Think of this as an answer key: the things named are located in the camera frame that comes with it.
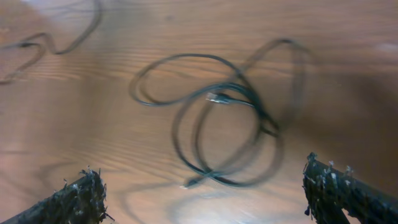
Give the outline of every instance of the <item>tangled cord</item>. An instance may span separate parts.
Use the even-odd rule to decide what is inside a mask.
[[[86,30],[81,33],[66,49],[64,50],[57,50],[53,37],[45,32],[41,32],[38,34],[34,34],[30,37],[27,37],[23,40],[20,40],[16,43],[1,46],[0,50],[5,49],[12,49],[12,48],[26,48],[26,47],[36,47],[37,53],[33,56],[32,59],[27,61],[26,63],[22,64],[20,67],[16,68],[15,71],[7,74],[4,78],[0,79],[0,84],[7,84],[14,81],[25,69],[29,68],[30,66],[37,63],[45,53],[45,47],[42,44],[33,43],[32,40],[38,39],[42,37],[44,39],[45,45],[50,50],[50,52],[54,55],[63,55],[75,50],[87,37],[98,27],[101,22],[102,17],[102,7],[100,0],[92,0],[94,4],[94,16],[91,20],[89,26]]]
[[[173,55],[167,58],[163,58],[159,61],[156,61],[150,65],[148,65],[146,68],[143,68],[130,82],[129,86],[129,94],[131,97],[139,102],[140,104],[146,105],[146,106],[168,106],[172,105],[175,103],[182,103],[185,102],[184,105],[181,107],[179,112],[177,113],[173,124],[172,124],[172,142],[175,148],[175,152],[177,153],[178,157],[180,160],[188,166],[192,171],[196,172],[197,175],[188,179],[183,185],[183,188],[190,188],[193,187],[194,185],[197,185],[203,180],[207,178],[211,178],[221,184],[228,185],[231,187],[248,187],[252,185],[256,185],[262,181],[264,181],[265,178],[267,178],[270,173],[268,170],[266,170],[263,174],[260,176],[247,180],[244,182],[237,182],[231,179],[227,179],[224,176],[226,175],[231,175],[234,173],[239,172],[240,170],[244,169],[245,166],[249,165],[249,163],[256,158],[260,151],[260,142],[264,139],[264,136],[266,134],[273,136],[277,139],[277,148],[280,146],[278,144],[278,140],[280,140],[280,132],[287,126],[287,125],[279,125],[272,117],[271,115],[266,111],[264,105],[262,104],[262,101],[257,94],[257,91],[253,88],[253,86],[250,84],[250,82],[247,80],[247,78],[244,75],[244,72],[247,71],[256,61],[258,61],[261,57],[263,57],[267,52],[270,50],[276,48],[279,45],[282,44],[287,44],[291,46],[292,50],[292,63],[295,65],[293,72],[295,77],[299,77],[297,79],[297,82],[293,82],[293,91],[299,91],[299,88],[303,85],[303,78],[305,76],[305,69],[304,69],[304,57],[303,53],[309,54],[309,52],[303,48],[301,45],[298,43],[294,42],[293,40],[289,39],[278,39],[274,40],[272,42],[269,42],[262,48],[260,48],[252,57],[250,57],[242,66],[241,68],[236,67],[234,64],[231,62],[215,56],[215,55],[207,55],[207,54],[178,54],[178,55]],[[141,95],[146,96],[147,101],[144,101],[141,99],[139,96],[140,91],[138,91],[138,87],[140,83],[143,82],[144,77],[149,73],[149,71],[155,69],[159,65],[162,65],[163,63],[176,60],[179,58],[184,58],[184,57],[200,57],[200,58],[209,58],[213,60],[217,60],[221,62],[222,64],[228,66],[229,68],[232,69],[233,74],[225,81],[221,83],[215,83],[212,85],[208,85],[206,87],[203,87],[199,90],[194,91],[193,93],[184,96],[182,98],[176,99],[176,100],[171,100],[171,101],[163,101],[159,102],[156,100],[153,100],[149,96],[147,96],[145,93],[143,93],[142,86],[140,88],[141,90]],[[236,81],[242,81],[243,85],[235,83]],[[235,99],[225,93],[223,91],[225,90],[231,90],[236,93],[239,93],[240,95],[244,96],[247,101],[244,100],[238,100]],[[187,160],[185,155],[182,152],[182,147],[180,144],[180,140],[178,138],[179,134],[179,129],[180,129],[180,124],[185,116],[185,113],[191,107],[191,105],[199,99],[199,97],[208,94],[208,103],[205,105],[205,107],[202,109],[200,115],[198,116],[197,119],[197,125],[195,126],[195,129],[193,131],[193,146],[192,146],[192,151],[193,155],[198,162],[200,167],[197,167],[193,165],[191,162]],[[297,106],[300,105],[300,102],[302,100],[301,93],[298,94],[293,94],[292,96],[292,101],[287,110],[285,111],[285,121],[287,120],[292,120],[294,117],[294,113],[296,112]],[[252,136],[227,160],[225,160],[220,166],[218,166],[216,169],[212,169],[209,167],[207,164],[204,156],[203,156],[203,149],[200,145],[200,136],[201,136],[201,131],[203,127],[203,123],[212,109],[212,106],[214,103],[219,103],[219,104],[240,104],[240,105],[246,105],[250,106],[254,109],[257,115],[257,125],[256,129],[254,130]],[[270,124],[273,128],[273,131],[269,130],[266,128],[266,124]],[[245,162],[243,162],[240,166],[234,166],[237,163],[241,161],[242,157],[246,156]]]

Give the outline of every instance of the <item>coiled cable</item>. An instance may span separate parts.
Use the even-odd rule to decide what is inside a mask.
[[[280,133],[281,131],[286,127],[286,126],[280,126],[276,120],[274,120],[271,115],[266,111],[260,96],[258,95],[257,91],[253,88],[253,86],[250,84],[250,82],[247,80],[247,78],[244,75],[244,72],[247,71],[257,60],[259,60],[261,57],[263,57],[266,53],[268,53],[270,50],[276,48],[277,46],[280,46],[282,44],[287,44],[291,46],[292,50],[292,62],[294,64],[294,69],[293,73],[295,76],[300,77],[298,83],[294,82],[293,88],[296,88],[298,90],[299,86],[303,85],[303,77],[305,76],[305,69],[304,69],[304,54],[309,54],[309,52],[303,48],[300,44],[296,43],[293,40],[289,39],[278,39],[274,40],[272,42],[269,42],[265,46],[263,46],[261,49],[259,49],[252,57],[250,57],[243,65],[241,68],[238,68],[235,66],[233,63],[227,61],[226,59],[223,59],[221,57],[215,56],[215,55],[208,55],[208,54],[178,54],[178,55],[173,55],[167,58],[163,58],[161,60],[158,60],[156,62],[153,62],[152,64],[146,66],[143,68],[138,74],[132,79],[129,85],[129,94],[130,96],[139,102],[142,105],[146,106],[168,106],[172,105],[175,103],[183,103],[183,106],[180,108],[180,110],[177,112],[177,115],[175,116],[175,119],[172,124],[172,130],[171,130],[171,137],[172,137],[172,142],[174,145],[175,152],[178,155],[178,158],[186,165],[188,166],[192,171],[197,173],[196,176],[188,179],[183,185],[183,188],[190,188],[193,187],[194,185],[197,185],[201,183],[203,180],[210,178],[215,180],[218,183],[228,185],[231,187],[248,187],[252,185],[256,185],[264,181],[264,179],[270,174],[268,170],[266,170],[263,174],[259,175],[258,177],[247,180],[244,182],[238,182],[235,180],[227,179],[225,178],[226,175],[231,175],[234,173],[239,172],[244,168],[244,166],[247,166],[250,161],[252,161],[257,155],[258,152],[260,151],[260,146],[261,142],[264,140],[264,136],[270,135],[273,136],[277,139],[280,139]],[[209,58],[213,60],[217,60],[221,62],[222,64],[226,65],[230,69],[232,69],[232,75],[228,77],[224,82],[221,83],[215,83],[212,85],[205,86],[199,90],[196,90],[192,92],[191,94],[188,94],[182,98],[176,99],[176,100],[171,100],[171,101],[155,101],[149,97],[147,97],[147,101],[143,100],[139,95],[145,96],[145,93],[142,92],[142,88],[139,88],[139,85],[143,82],[144,77],[153,69],[158,67],[159,65],[162,65],[166,62],[176,60],[179,58],[185,58],[185,57],[199,57],[199,58]],[[240,80],[243,84],[238,84],[236,81]],[[236,93],[239,93],[240,95],[244,96],[246,98],[246,101],[243,100],[238,100],[235,99],[225,93],[223,93],[226,90],[234,91]],[[188,159],[185,157],[180,140],[178,137],[179,134],[179,127],[181,125],[182,119],[194,102],[196,102],[199,97],[207,94],[208,95],[208,103],[205,105],[205,107],[202,109],[200,115],[198,116],[197,119],[197,125],[195,126],[195,129],[193,130],[193,146],[192,146],[192,152],[194,155],[194,158],[196,159],[197,163],[199,164],[199,167],[193,165]],[[288,119],[293,119],[293,113],[296,111],[297,106],[300,104],[302,100],[301,94],[294,95],[292,98],[291,104],[288,106],[288,108],[285,111],[285,120]],[[206,119],[208,113],[210,112],[212,106],[214,103],[221,103],[224,105],[228,104],[241,104],[241,105],[246,105],[250,106],[253,108],[253,110],[256,112],[257,115],[257,125],[256,129],[254,130],[252,136],[232,155],[230,156],[227,160],[225,160],[220,166],[218,166],[215,169],[212,169],[211,167],[208,166],[204,156],[203,156],[203,149],[201,148],[200,145],[200,135],[201,135],[201,130],[203,127],[204,120]],[[273,128],[273,130],[269,130],[266,128],[266,124],[270,124],[270,126]],[[244,154],[249,154],[248,158],[246,159],[246,162],[244,164],[241,164],[241,166],[234,166],[235,164],[240,162],[240,158]]]
[[[12,49],[12,48],[36,47],[37,53],[32,57],[32,59],[28,60],[27,62],[16,68],[13,72],[7,74],[2,79],[0,79],[0,84],[7,84],[14,81],[24,70],[37,63],[44,56],[46,49],[44,45],[31,42],[32,40],[43,38],[45,46],[54,55],[67,54],[75,50],[82,42],[84,42],[87,39],[87,37],[98,27],[102,18],[101,1],[100,0],[92,0],[92,1],[94,5],[94,10],[93,10],[94,16],[89,26],[64,50],[57,50],[53,37],[51,36],[51,34],[48,34],[46,32],[34,34],[16,43],[1,46],[0,50]]]

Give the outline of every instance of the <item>wooden table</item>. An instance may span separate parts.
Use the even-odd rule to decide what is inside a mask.
[[[313,223],[304,215],[306,156],[398,196],[397,3],[388,0],[104,0],[103,21],[77,50],[47,54],[22,80],[0,86],[0,222],[60,189],[88,164],[102,168],[108,212],[118,223]],[[0,2],[0,44],[46,31],[60,48],[89,23],[90,1]],[[308,65],[300,116],[284,134],[281,160],[271,138],[238,178],[274,175],[250,189],[206,181],[182,190],[193,175],[176,157],[170,125],[180,105],[150,108],[132,101],[130,79],[167,55],[215,54],[237,65],[262,44],[290,37],[318,55]],[[33,52],[0,55],[1,75]],[[291,64],[281,48],[248,76],[272,115],[289,99]],[[211,60],[181,60],[149,78],[150,92],[172,99],[223,80]],[[184,121],[188,146],[195,105]],[[217,106],[205,128],[206,156],[218,164],[254,124],[242,106]]]

